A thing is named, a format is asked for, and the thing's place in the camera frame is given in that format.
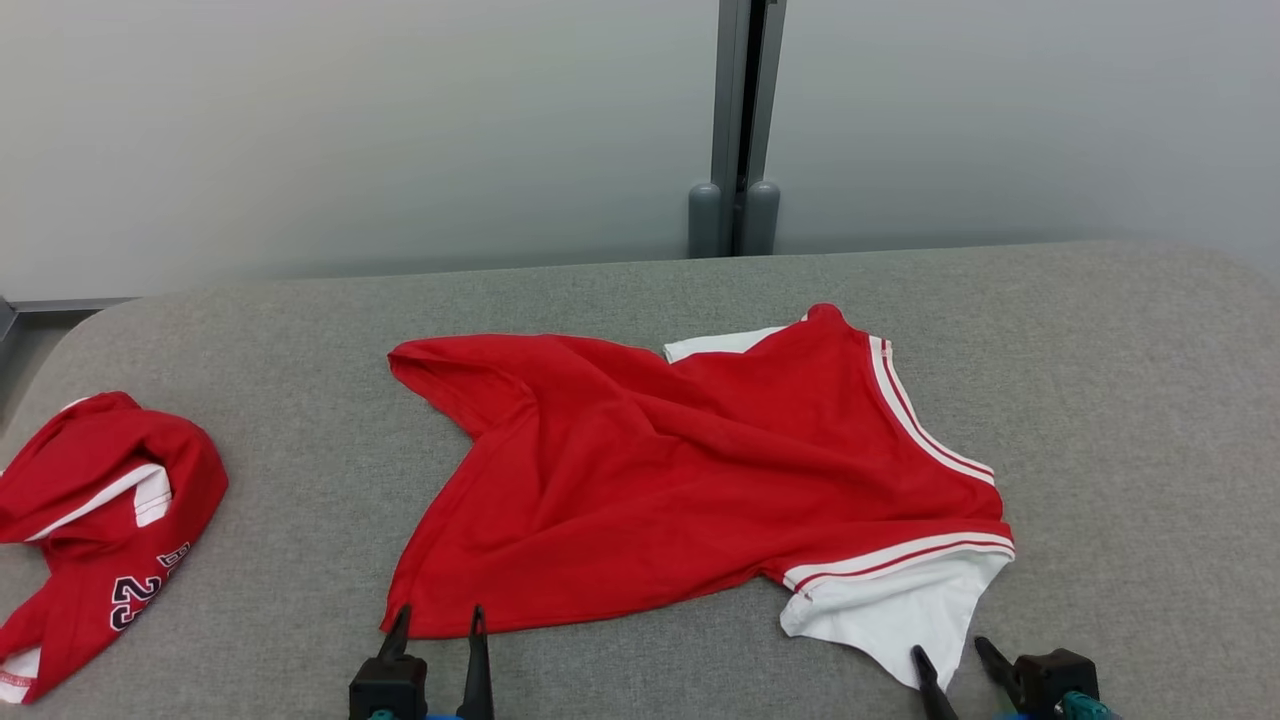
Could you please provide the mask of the red Bulls basketball jersey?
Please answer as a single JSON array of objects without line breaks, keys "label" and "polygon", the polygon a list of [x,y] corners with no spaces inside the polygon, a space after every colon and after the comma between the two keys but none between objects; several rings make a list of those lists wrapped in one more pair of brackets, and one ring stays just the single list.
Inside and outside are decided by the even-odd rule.
[{"label": "red Bulls basketball jersey", "polygon": [[946,685],[1015,557],[993,470],[928,433],[892,345],[818,304],[790,325],[662,354],[566,334],[390,351],[472,447],[390,579],[384,628],[460,638],[646,612],[764,577],[791,637]]}]

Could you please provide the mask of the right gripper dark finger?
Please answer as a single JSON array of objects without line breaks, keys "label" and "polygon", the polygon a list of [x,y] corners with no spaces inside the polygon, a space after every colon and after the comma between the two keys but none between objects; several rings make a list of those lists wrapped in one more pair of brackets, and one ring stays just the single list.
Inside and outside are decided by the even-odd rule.
[{"label": "right gripper dark finger", "polygon": [[923,647],[913,647],[911,661],[916,670],[918,689],[925,720],[959,720],[954,706],[940,684],[940,674],[925,650]]},{"label": "right gripper dark finger", "polygon": [[1015,664],[1010,662],[987,637],[975,638],[975,651],[986,675],[1007,696],[1012,707],[1021,707],[1025,692]]}]

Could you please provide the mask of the grey metal floor rail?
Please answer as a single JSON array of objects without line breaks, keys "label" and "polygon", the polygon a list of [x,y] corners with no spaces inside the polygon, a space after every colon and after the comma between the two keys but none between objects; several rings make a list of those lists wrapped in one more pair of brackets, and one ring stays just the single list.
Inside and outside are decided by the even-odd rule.
[{"label": "grey metal floor rail", "polygon": [[129,301],[132,297],[12,301],[0,296],[0,345],[14,333],[15,325],[23,316],[44,313],[99,313]]}]

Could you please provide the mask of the grey cylindrical post bumper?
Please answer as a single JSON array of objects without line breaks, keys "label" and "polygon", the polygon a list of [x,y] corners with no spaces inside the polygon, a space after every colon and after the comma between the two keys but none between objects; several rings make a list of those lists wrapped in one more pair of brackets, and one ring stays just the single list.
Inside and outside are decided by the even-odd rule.
[{"label": "grey cylindrical post bumper", "polygon": [[710,182],[695,184],[687,193],[687,255],[718,258],[721,250],[721,188]]},{"label": "grey cylindrical post bumper", "polygon": [[739,249],[744,256],[774,252],[781,191],[777,183],[762,179],[744,195]]}]

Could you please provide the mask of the red shorts with white stripe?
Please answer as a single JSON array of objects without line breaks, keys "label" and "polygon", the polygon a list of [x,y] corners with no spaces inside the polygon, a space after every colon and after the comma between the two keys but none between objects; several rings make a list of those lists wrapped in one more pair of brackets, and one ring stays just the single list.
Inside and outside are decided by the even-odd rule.
[{"label": "red shorts with white stripe", "polygon": [[229,478],[191,420],[124,392],[67,405],[0,471],[0,544],[44,585],[0,625],[0,702],[31,705],[111,646],[212,520]]}]

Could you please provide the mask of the grey metal partition post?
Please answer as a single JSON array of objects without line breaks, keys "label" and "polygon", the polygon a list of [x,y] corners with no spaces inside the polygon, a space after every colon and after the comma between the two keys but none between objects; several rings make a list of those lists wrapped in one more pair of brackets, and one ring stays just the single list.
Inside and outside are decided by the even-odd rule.
[{"label": "grey metal partition post", "polygon": [[765,161],[786,12],[787,0],[719,0],[708,179],[722,192],[719,258],[744,256],[739,238],[745,191],[771,181]]}]

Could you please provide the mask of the grey fabric sofa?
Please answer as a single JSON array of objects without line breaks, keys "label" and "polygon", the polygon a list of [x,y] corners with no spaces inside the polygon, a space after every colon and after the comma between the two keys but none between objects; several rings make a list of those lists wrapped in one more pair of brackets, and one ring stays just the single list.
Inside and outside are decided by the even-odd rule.
[{"label": "grey fabric sofa", "polygon": [[393,566],[468,448],[390,377],[393,347],[658,350],[819,302],[891,340],[925,428],[996,471],[1018,556],[977,634],[1092,657],[1124,720],[1280,720],[1280,284],[1138,242],[275,281],[104,310],[49,355],[0,466],[123,389],[200,424],[230,488],[134,626],[0,720],[346,720]]}]

